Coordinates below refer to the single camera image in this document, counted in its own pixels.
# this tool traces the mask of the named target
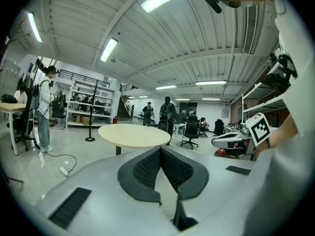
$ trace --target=round table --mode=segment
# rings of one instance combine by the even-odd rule
[[[110,124],[98,129],[99,135],[116,146],[116,155],[122,148],[145,148],[165,145],[171,136],[160,129],[135,124]]]

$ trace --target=beige tabletop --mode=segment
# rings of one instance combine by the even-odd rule
[[[0,102],[0,111],[15,112],[25,110],[26,105],[20,103],[4,103]]]
[[[107,142],[124,148],[144,148],[167,144],[171,136],[160,129],[135,124],[110,124],[98,129]]]

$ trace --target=railing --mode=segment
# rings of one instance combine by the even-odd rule
[[[122,96],[121,96],[121,99],[122,99],[122,101],[123,101],[123,103],[124,103],[124,106],[125,106],[125,108],[126,108],[128,114],[129,114],[130,117],[132,118],[132,115],[133,115],[133,107],[132,107],[131,104],[129,103],[128,97],[125,96],[125,95],[122,95]]]
[[[106,87],[106,88],[109,88],[109,85],[110,85],[107,82],[93,79],[93,78],[88,77],[88,76],[83,76],[83,75],[78,74],[78,73],[72,73],[72,72],[69,72],[66,70],[62,70],[62,69],[59,71],[58,77],[68,79],[68,80],[85,81],[85,82],[90,82],[90,83],[94,83],[94,84],[96,84],[96,82],[97,82],[98,85],[101,85],[101,86]]]
[[[121,92],[126,92],[126,91],[130,91],[134,89],[138,89],[138,88],[133,85],[127,84],[127,85],[122,86]]]

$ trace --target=white sneakers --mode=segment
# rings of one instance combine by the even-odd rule
[[[47,147],[42,147],[40,144],[39,144],[39,148],[42,152],[51,152],[53,150],[53,148],[48,145]]]

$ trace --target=white floor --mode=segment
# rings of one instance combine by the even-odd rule
[[[134,119],[131,123],[142,124],[137,119]],[[208,133],[208,135],[208,138],[195,139],[195,142],[199,144],[198,148],[194,146],[194,149],[190,150],[190,145],[183,145],[183,148],[213,156],[217,148],[211,145],[212,133]],[[54,149],[51,154],[71,154],[77,158],[77,167],[70,175],[75,174],[92,162],[116,155],[116,148],[106,143],[98,135],[97,128],[92,129],[92,137],[95,138],[94,142],[86,142],[86,137],[88,137],[88,129],[85,127],[70,127],[64,130],[50,129],[50,141]],[[180,139],[181,135],[178,135],[177,143],[175,144],[175,141],[172,140],[171,146],[179,146]],[[45,163],[42,168],[38,156],[39,151],[32,147],[31,141],[28,142],[28,145],[29,151],[26,152],[22,143],[17,144],[19,155],[15,156],[11,150],[10,134],[4,132],[0,138],[0,162],[8,177],[24,181],[20,198],[34,206],[41,200],[42,195],[58,185],[58,181],[62,182],[66,179],[59,170],[59,165],[64,168],[73,167],[75,160],[70,156],[51,157],[44,154]]]

